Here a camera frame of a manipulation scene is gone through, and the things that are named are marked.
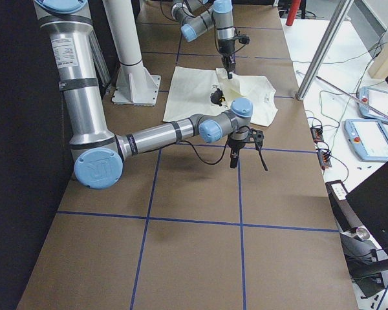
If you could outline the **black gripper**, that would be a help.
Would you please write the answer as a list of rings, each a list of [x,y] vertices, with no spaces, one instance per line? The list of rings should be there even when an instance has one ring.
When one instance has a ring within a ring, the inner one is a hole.
[[[219,39],[218,40],[219,54],[222,56],[222,65],[227,73],[227,78],[231,79],[235,71],[235,40]]]
[[[230,151],[231,169],[235,169],[237,167],[238,161],[239,161],[239,150],[246,145],[246,142],[249,142],[248,136],[249,136],[248,130],[236,132],[230,135],[229,146],[231,148],[231,151]]]

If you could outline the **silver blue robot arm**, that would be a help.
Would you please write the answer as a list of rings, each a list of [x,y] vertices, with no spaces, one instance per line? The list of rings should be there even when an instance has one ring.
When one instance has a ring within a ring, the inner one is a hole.
[[[120,101],[155,104],[160,76],[151,75],[143,64],[131,2],[105,1],[103,5],[121,62]],[[193,136],[200,136],[207,143],[227,137],[232,155],[238,155],[253,114],[252,102],[245,98],[234,100],[228,110],[216,116],[195,114],[125,136],[113,134],[105,121],[93,63],[93,24],[88,2],[35,1],[34,7],[40,27],[50,37],[59,89],[73,130],[70,147],[74,174],[81,184],[91,189],[108,188],[120,179],[128,157]]]
[[[180,24],[182,35],[188,42],[196,40],[210,30],[215,31],[217,51],[221,55],[228,79],[231,79],[235,70],[236,40],[232,2],[214,1],[205,12],[195,16],[194,11],[206,3],[206,1],[173,1],[171,16]]]

